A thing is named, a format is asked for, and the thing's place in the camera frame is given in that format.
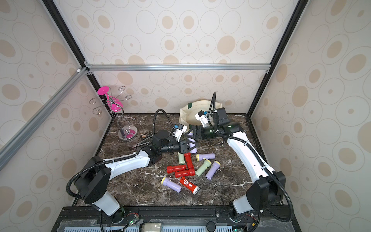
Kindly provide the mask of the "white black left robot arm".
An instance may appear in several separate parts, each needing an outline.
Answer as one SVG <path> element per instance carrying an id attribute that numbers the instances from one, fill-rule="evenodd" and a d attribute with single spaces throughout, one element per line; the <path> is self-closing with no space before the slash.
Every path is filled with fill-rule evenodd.
<path id="1" fill-rule="evenodd" d="M 190 133 L 192 130 L 185 125 L 174 124 L 171 131 L 153 130 L 149 142 L 130 155 L 113 159 L 93 157 L 67 182 L 66 192 L 107 216 L 116 216 L 121 205 L 107 191 L 109 181 L 132 170 L 154 165 L 164 153 L 188 153 L 192 150 Z"/>

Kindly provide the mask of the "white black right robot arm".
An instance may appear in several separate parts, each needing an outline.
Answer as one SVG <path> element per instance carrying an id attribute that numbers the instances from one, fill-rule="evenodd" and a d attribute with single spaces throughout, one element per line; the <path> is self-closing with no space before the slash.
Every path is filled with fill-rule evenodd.
<path id="1" fill-rule="evenodd" d="M 238 220 L 239 216 L 248 211 L 265 211 L 281 222 L 290 222 L 294 218 L 294 207 L 289 194 L 285 190 L 286 177 L 282 172 L 275 171 L 259 155 L 249 142 L 246 133 L 237 122 L 231 122 L 225 108 L 216 107 L 216 93 L 213 93 L 209 110 L 196 114 L 200 126 L 192 126 L 185 136 L 193 142 L 221 137 L 238 155 L 247 169 L 252 186 L 246 194 L 230 202 L 230 217 Z M 281 217 L 269 207 L 286 199 L 289 213 Z"/>

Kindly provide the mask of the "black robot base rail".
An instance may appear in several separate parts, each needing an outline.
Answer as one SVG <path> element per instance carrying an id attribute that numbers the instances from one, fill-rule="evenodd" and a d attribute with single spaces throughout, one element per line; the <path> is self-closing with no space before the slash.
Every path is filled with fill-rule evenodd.
<path id="1" fill-rule="evenodd" d="M 281 222 L 269 213 L 247 212 L 232 220 L 227 206 L 126 206 L 114 224 L 90 206 L 62 209 L 53 232 L 299 232 L 296 219 Z"/>

